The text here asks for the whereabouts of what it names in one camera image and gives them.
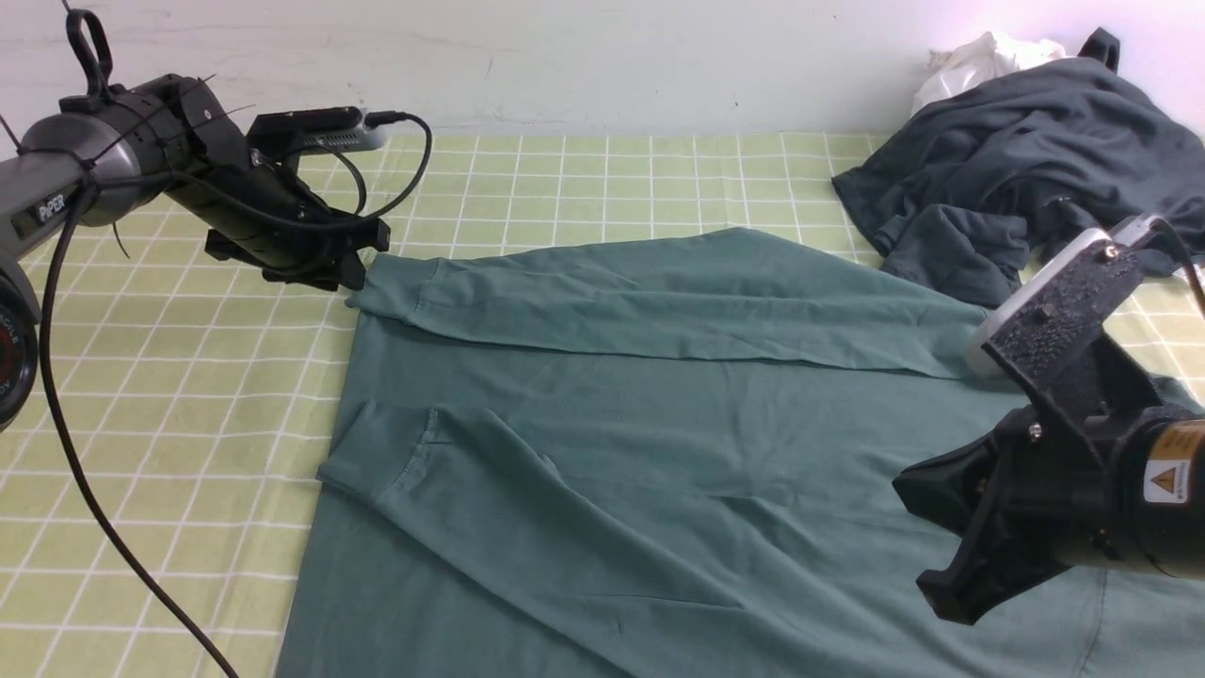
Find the table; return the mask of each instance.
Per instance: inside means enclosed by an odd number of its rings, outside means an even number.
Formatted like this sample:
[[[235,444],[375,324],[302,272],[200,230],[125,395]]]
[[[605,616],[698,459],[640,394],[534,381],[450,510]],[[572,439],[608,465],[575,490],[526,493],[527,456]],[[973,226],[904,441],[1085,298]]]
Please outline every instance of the table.
[[[883,141],[439,137],[421,189],[388,217],[390,250],[471,258],[739,225],[877,265],[828,179]],[[370,207],[410,179],[421,151],[396,136],[353,158]],[[333,159],[301,173],[354,205]],[[129,259],[107,228],[82,228],[67,255],[53,347],[67,421],[142,562],[242,676],[269,676],[355,316],[340,294],[210,259],[204,224],[167,199],[118,228]],[[48,260],[43,246],[24,261],[36,285]],[[1205,394],[1205,324],[1182,281],[1144,284],[1109,328],[1148,370]],[[104,542],[40,389],[0,436],[0,676],[218,676]]]

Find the warning label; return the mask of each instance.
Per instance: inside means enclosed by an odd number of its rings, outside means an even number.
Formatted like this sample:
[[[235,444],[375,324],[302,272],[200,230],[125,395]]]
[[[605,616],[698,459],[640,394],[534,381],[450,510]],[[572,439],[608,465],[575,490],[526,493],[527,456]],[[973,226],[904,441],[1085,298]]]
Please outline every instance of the warning label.
[[[1188,503],[1193,462],[1205,448],[1205,420],[1168,426],[1151,448],[1142,477],[1142,499],[1152,505]]]
[[[1146,479],[1142,483],[1142,499],[1150,505],[1183,505],[1188,502],[1187,461],[1146,462]]]
[[[1154,483],[1159,488],[1163,488],[1164,493],[1168,493],[1169,495],[1175,495],[1176,494],[1176,470],[1169,468],[1168,471],[1164,471],[1159,476],[1156,476],[1154,478],[1152,478],[1151,483]]]

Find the black cable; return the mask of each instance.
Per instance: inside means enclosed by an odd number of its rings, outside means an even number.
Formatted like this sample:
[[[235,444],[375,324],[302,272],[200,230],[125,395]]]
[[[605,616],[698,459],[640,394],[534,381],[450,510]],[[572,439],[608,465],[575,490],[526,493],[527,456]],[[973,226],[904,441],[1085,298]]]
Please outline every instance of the black cable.
[[[1201,287],[1201,278],[1197,273],[1197,264],[1193,263],[1193,255],[1188,250],[1188,246],[1185,244],[1185,238],[1176,232],[1176,228],[1168,223],[1165,219],[1154,219],[1153,226],[1168,236],[1171,243],[1171,255],[1176,259],[1176,263],[1185,269],[1185,277],[1188,278],[1188,285],[1193,289],[1193,297],[1197,300],[1197,308],[1205,317],[1205,288]]]
[[[293,155],[296,155],[299,153],[305,153],[306,151],[322,151],[323,153],[329,153],[334,155],[335,159],[339,160],[340,163],[343,163],[343,166],[347,167],[348,173],[352,175],[352,181],[355,182],[355,191],[359,193],[359,199],[355,202],[355,211],[352,213],[355,216],[360,216],[360,212],[364,211],[364,205],[366,205],[369,201],[369,184],[365,183],[364,175],[360,172],[360,167],[355,166],[355,163],[353,163],[343,153],[329,146],[323,146],[322,143],[306,143],[305,146],[290,148],[289,151],[284,152],[280,158],[277,158],[276,161],[283,163],[284,160],[292,158]]]
[[[105,511],[100,507],[100,502],[96,501],[96,496],[92,493],[92,488],[88,484],[88,478],[84,476],[83,465],[80,464],[80,455],[76,453],[75,444],[71,442],[71,432],[67,430],[66,419],[63,415],[63,406],[59,403],[58,388],[54,385],[54,373],[51,365],[51,320],[54,317],[54,295],[59,287],[59,273],[63,270],[63,261],[66,258],[67,246],[71,243],[71,235],[75,232],[76,225],[80,224],[80,218],[83,212],[92,204],[93,197],[96,195],[95,185],[87,185],[81,191],[80,195],[71,202],[71,207],[67,210],[66,220],[63,224],[63,232],[59,235],[59,241],[54,246],[54,254],[51,257],[51,265],[46,273],[46,290],[42,294],[42,323],[39,332],[39,348],[37,358],[39,364],[42,369],[42,388],[46,390],[46,406],[51,412],[51,418],[54,420],[54,430],[58,431],[59,441],[63,443],[63,453],[67,458],[67,466],[71,467],[71,476],[75,478],[76,485],[80,488],[80,494],[83,496],[83,501],[88,505],[88,511],[92,512],[93,518],[96,519],[96,524],[108,537],[108,541],[117,549],[117,553],[122,555],[122,559],[134,574],[146,584],[147,589],[154,594],[154,597],[159,599],[159,602],[167,608],[171,614],[180,620],[181,624],[188,629],[189,633],[196,638],[196,642],[205,648],[205,652],[213,658],[213,661],[222,667],[222,672],[227,674],[228,678],[239,678],[239,673],[235,672],[230,662],[223,656],[222,650],[213,644],[213,641],[201,631],[200,626],[193,621],[188,614],[171,600],[171,596],[163,590],[161,586],[151,577],[146,567],[139,562],[134,553],[130,550],[125,542],[122,540],[117,530],[113,529],[113,524],[108,521],[105,515]]]

